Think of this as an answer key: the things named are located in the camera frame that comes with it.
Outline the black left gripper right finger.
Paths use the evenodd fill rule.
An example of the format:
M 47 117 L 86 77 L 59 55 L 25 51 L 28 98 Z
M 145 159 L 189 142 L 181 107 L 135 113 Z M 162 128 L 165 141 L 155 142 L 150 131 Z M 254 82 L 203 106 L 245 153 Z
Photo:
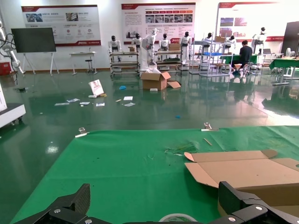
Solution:
M 218 187 L 219 207 L 226 213 L 212 224 L 297 224 L 299 218 L 275 209 L 252 193 L 238 191 L 228 182 Z

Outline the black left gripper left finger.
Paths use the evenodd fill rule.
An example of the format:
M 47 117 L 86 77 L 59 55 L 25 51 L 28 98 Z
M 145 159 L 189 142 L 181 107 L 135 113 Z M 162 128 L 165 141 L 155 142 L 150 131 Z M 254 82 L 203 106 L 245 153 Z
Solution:
M 58 197 L 45 210 L 20 220 L 17 223 L 99 224 L 99 219 L 87 215 L 90 203 L 90 184 L 84 183 L 74 194 Z

